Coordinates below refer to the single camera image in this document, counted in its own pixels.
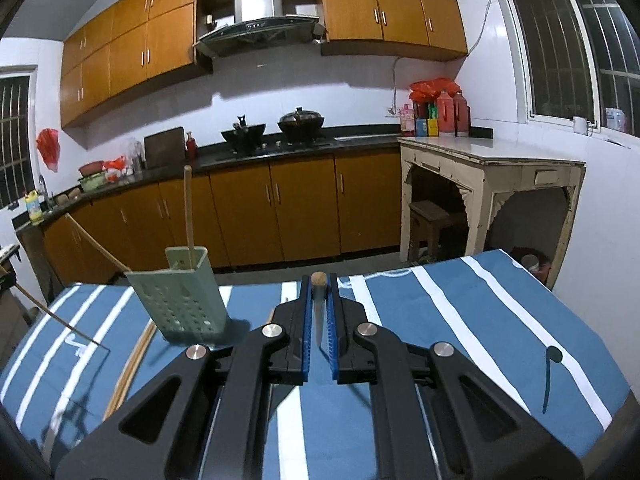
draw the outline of brown bowl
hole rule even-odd
[[[102,171],[103,160],[96,160],[94,162],[89,162],[84,166],[78,168],[78,171],[82,176],[91,176],[94,173],[100,173]]]

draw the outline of yellow detergent bottle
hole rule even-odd
[[[38,192],[36,190],[31,191],[24,197],[24,201],[27,205],[27,211],[29,212],[29,220],[35,224],[37,221],[42,220],[42,209],[40,209],[40,200],[38,200]]]

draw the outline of black musical note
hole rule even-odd
[[[562,351],[555,346],[549,346],[546,349],[546,385],[545,385],[545,402],[542,403],[542,413],[546,413],[546,407],[549,404],[549,390],[551,389],[551,361],[555,363],[562,362]]]

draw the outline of metal pivot bolt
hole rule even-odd
[[[453,348],[453,345],[451,343],[440,341],[439,343],[433,345],[433,351],[437,356],[451,357],[453,355],[453,352],[455,352],[455,349]]]
[[[375,333],[378,331],[378,327],[375,326],[373,323],[360,323],[358,325],[358,333],[360,335],[364,335],[364,336],[369,336],[369,335],[375,335]]]
[[[269,323],[262,327],[262,334],[267,337],[278,337],[282,334],[282,327],[275,323]]]
[[[187,357],[189,359],[200,359],[207,353],[207,347],[204,345],[192,345],[187,348]]]

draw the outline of white wooden table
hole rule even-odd
[[[469,233],[466,255],[484,250],[487,230],[504,203],[517,191],[561,187],[568,200],[558,248],[547,279],[556,281],[584,179],[584,161],[551,150],[500,139],[468,137],[401,137],[402,227],[400,259],[407,261],[411,229],[412,169],[437,173],[453,181],[465,203]]]

